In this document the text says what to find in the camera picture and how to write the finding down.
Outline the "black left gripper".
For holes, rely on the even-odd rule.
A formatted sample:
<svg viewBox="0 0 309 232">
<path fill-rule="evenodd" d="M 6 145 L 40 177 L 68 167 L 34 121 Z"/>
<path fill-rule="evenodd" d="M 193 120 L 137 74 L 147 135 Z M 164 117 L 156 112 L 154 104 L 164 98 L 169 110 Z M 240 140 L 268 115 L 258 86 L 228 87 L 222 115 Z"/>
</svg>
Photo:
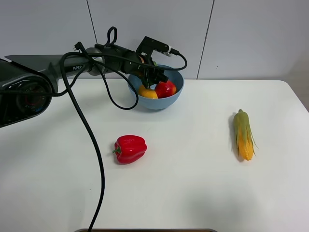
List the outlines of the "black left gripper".
<svg viewBox="0 0 309 232">
<path fill-rule="evenodd" d="M 141 63 L 143 63 L 154 66 L 155 64 L 152 58 L 139 55 L 131 50 L 125 50 L 122 53 L 122 57 L 129 59 L 129 61 L 123 61 L 122 72 L 141 77 L 141 82 L 145 88 L 150 88 L 155 82 L 167 82 L 169 80 L 169 78 L 164 75 L 164 70 L 141 65 Z"/>
</svg>

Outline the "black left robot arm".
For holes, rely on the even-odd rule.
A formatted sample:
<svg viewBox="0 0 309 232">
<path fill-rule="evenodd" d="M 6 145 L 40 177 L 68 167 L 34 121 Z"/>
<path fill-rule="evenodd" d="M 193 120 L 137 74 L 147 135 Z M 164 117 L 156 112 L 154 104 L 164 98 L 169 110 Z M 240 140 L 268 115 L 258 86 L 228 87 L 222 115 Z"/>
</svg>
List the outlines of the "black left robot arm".
<svg viewBox="0 0 309 232">
<path fill-rule="evenodd" d="M 166 82 L 164 70 L 154 67 L 150 56 L 112 46 L 91 47 L 95 54 L 91 64 L 82 54 L 64 60 L 65 74 L 70 77 L 89 73 L 100 75 L 114 71 L 137 76 L 146 87 Z M 0 125 L 6 127 L 41 114 L 52 97 L 58 95 L 58 81 L 62 78 L 62 55 L 9 55 L 0 61 Z"/>
</svg>

